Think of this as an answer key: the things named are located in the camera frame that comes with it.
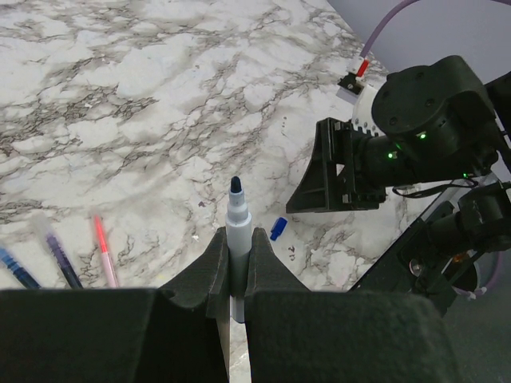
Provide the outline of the blue pen with cap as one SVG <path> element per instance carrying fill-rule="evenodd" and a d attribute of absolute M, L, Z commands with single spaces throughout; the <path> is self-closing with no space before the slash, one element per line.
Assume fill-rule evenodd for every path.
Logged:
<path fill-rule="evenodd" d="M 1 264 L 27 289 L 40 289 L 41 285 L 35 278 L 11 255 L 5 248 L 1 248 Z"/>

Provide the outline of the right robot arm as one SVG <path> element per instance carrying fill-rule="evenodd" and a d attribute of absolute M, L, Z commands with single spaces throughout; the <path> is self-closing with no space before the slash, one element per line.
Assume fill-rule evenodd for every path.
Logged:
<path fill-rule="evenodd" d="M 417 219 L 356 282 L 357 290 L 410 292 L 445 313 L 459 281 L 485 254 L 510 247 L 510 185 L 483 186 L 497 161 L 510 161 L 510 77 L 484 84 L 458 56 L 392 73 L 370 115 L 377 132 L 351 120 L 320 120 L 307 170 L 286 211 L 376 210 L 387 192 L 425 184 L 421 199 L 462 188 Z"/>

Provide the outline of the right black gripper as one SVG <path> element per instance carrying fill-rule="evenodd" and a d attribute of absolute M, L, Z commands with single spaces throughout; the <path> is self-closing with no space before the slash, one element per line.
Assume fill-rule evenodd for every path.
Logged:
<path fill-rule="evenodd" d="M 386 200 L 385 189 L 370 186 L 358 173 L 362 150 L 372 137 L 350 121 L 327 118 L 317 122 L 310 162 L 286 204 L 286 213 L 379 209 Z"/>

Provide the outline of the grey pen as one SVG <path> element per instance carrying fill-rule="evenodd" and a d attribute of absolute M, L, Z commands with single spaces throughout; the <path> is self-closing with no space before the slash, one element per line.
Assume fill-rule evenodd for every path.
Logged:
<path fill-rule="evenodd" d="M 249 255 L 252 248 L 252 215 L 238 176 L 231 179 L 227 213 L 229 290 L 232 297 L 231 314 L 238 323 L 244 323 L 244 295 L 248 284 Z"/>

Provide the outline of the red pen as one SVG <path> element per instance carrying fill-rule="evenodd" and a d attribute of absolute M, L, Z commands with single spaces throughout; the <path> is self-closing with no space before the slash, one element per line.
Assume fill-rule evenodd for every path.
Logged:
<path fill-rule="evenodd" d="M 93 215 L 93 225 L 97 237 L 98 249 L 100 251 L 101 263 L 105 272 L 105 277 L 109 287 L 118 288 L 119 282 L 113 264 L 113 259 L 109 253 L 106 232 L 101 217 L 98 214 Z"/>

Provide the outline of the dark blue pen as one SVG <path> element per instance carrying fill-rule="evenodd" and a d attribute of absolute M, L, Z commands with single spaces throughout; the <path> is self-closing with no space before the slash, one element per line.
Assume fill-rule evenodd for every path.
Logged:
<path fill-rule="evenodd" d="M 82 289 L 80 279 L 77 276 L 61 242 L 57 238 L 53 228 L 44 215 L 37 215 L 35 218 L 36 232 L 48 252 L 55 258 L 57 265 L 72 289 Z"/>

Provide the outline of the small blue pen cap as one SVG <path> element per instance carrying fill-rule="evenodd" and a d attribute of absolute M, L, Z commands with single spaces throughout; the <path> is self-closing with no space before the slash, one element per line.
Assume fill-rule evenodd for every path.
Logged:
<path fill-rule="evenodd" d="M 270 240 L 276 241 L 283 234 L 286 226 L 287 226 L 287 220 L 284 217 L 279 217 L 275 221 L 275 223 L 271 229 Z"/>

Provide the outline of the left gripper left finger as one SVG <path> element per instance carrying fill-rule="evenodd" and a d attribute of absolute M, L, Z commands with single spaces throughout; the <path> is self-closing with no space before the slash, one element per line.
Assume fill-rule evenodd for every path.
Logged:
<path fill-rule="evenodd" d="M 4 382 L 226 382 L 224 229 L 159 288 L 4 290 Z"/>

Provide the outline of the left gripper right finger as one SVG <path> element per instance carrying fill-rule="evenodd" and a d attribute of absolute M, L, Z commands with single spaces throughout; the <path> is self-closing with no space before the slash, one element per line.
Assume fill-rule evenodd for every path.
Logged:
<path fill-rule="evenodd" d="M 245 292 L 254 382 L 456 382 L 433 304 L 412 294 L 308 290 L 254 230 Z"/>

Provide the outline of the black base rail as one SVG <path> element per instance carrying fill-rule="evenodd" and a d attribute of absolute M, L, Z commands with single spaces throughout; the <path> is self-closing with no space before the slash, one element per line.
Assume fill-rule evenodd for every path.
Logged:
<path fill-rule="evenodd" d="M 469 250 L 458 217 L 458 200 L 466 192 L 451 189 L 437 197 L 350 291 L 408 292 L 422 271 L 443 268 L 456 254 Z"/>

